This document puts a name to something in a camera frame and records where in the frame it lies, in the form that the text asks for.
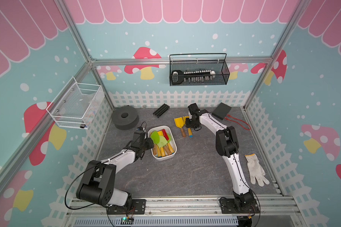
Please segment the light green shovel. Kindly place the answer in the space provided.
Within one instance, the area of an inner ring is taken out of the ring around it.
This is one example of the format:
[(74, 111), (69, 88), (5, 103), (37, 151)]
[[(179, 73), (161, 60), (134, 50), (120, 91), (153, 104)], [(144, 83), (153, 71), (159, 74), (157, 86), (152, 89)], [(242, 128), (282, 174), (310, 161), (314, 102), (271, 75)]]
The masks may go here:
[(172, 154), (167, 144), (168, 142), (166, 138), (164, 136), (159, 136), (159, 142), (157, 143), (157, 145), (160, 148), (162, 157), (166, 157)]

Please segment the white plastic storage box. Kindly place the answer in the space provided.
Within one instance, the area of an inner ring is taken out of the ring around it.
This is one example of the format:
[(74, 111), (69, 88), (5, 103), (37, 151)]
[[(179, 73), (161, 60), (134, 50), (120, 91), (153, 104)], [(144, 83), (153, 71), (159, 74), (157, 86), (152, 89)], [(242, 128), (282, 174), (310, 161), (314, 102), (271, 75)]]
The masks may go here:
[(176, 152), (177, 152), (177, 145), (175, 143), (175, 139), (173, 138), (173, 135), (172, 135), (172, 132), (171, 132), (171, 129), (168, 127), (168, 126), (165, 126), (165, 125), (162, 125), (162, 126), (158, 126), (158, 127), (154, 127), (154, 128), (151, 128), (148, 132), (148, 136), (150, 137), (151, 133), (153, 131), (161, 131), (162, 129), (165, 129), (167, 131), (167, 133), (169, 134), (169, 136), (171, 137), (171, 140), (170, 140), (170, 145), (172, 146), (173, 150), (175, 151), (174, 154), (170, 155), (170, 156), (166, 156), (166, 157), (162, 157), (161, 156), (161, 151), (160, 151), (160, 148), (158, 148), (158, 157), (155, 157), (153, 155), (153, 149), (151, 149), (151, 152), (152, 152), (152, 156), (158, 160), (158, 161), (164, 161), (164, 160), (167, 160), (167, 159), (171, 159), (172, 157), (175, 156)]

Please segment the yellow shovel wooden handle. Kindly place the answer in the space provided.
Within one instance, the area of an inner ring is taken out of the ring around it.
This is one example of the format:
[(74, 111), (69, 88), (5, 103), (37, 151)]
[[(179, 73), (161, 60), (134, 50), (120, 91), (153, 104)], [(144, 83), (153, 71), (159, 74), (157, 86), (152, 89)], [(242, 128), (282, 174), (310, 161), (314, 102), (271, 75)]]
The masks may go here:
[(185, 131), (183, 129), (184, 122), (182, 117), (178, 117), (174, 119), (175, 125), (180, 129), (183, 137), (186, 137)]

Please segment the yellow shovel blue tip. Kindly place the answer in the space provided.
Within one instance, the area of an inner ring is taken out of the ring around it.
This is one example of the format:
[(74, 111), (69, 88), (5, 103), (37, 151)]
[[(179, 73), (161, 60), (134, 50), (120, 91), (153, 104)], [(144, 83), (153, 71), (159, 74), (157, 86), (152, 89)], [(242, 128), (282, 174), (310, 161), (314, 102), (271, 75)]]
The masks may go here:
[[(187, 120), (187, 119), (189, 119), (189, 116), (184, 116), (184, 117), (183, 117), (184, 125), (186, 125), (186, 120)], [(192, 137), (193, 137), (193, 134), (192, 134), (191, 129), (190, 129), (190, 128), (187, 128), (187, 131), (188, 131), (188, 136), (189, 136), (190, 138), (192, 138)]]

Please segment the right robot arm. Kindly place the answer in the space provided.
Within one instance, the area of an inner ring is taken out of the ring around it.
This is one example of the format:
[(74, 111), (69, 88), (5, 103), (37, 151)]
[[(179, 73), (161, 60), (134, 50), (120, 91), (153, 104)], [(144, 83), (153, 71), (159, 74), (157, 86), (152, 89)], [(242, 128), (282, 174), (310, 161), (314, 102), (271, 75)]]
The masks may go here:
[(205, 126), (215, 135), (216, 151), (223, 157), (232, 179), (235, 209), (245, 211), (257, 201), (241, 168), (235, 128), (220, 123), (210, 112), (200, 110), (195, 103), (188, 106), (188, 112), (189, 118), (185, 121), (187, 128), (201, 129)]

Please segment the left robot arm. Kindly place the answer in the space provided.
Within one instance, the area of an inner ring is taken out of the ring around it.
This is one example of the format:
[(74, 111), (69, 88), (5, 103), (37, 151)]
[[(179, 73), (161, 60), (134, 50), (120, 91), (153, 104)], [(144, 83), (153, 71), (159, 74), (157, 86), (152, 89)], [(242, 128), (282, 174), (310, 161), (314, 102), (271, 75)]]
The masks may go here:
[(154, 147), (145, 128), (138, 127), (133, 138), (120, 153), (103, 161), (92, 160), (73, 181), (81, 178), (76, 191), (76, 198), (87, 201), (90, 205), (116, 208), (129, 213), (135, 209), (131, 193), (115, 188), (116, 174), (124, 167), (142, 159), (144, 153)]

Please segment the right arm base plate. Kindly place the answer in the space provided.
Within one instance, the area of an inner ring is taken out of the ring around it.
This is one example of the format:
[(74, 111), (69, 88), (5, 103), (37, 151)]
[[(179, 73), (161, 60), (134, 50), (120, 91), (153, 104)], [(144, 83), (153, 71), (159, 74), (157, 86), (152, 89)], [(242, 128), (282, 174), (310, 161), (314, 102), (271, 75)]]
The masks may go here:
[(222, 214), (249, 214), (253, 216), (260, 213), (257, 200), (248, 204), (238, 199), (221, 197), (219, 203)]

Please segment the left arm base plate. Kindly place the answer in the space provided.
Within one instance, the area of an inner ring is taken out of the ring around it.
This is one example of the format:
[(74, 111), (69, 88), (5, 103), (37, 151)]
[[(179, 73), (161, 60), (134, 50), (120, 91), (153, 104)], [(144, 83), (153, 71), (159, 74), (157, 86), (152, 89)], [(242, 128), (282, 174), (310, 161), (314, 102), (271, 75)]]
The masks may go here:
[(145, 199), (127, 201), (124, 206), (112, 205), (106, 208), (108, 215), (144, 215), (146, 208)]

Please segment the green shovel wooden handle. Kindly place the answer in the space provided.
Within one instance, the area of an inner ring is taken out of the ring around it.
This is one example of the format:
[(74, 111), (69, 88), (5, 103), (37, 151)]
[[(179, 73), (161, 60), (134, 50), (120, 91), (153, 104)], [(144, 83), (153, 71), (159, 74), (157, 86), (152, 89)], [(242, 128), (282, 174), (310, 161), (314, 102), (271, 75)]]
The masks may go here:
[(154, 143), (154, 149), (153, 149), (153, 155), (155, 157), (158, 157), (158, 143), (160, 141), (159, 134), (157, 131), (153, 131), (150, 135), (151, 139), (153, 140)]

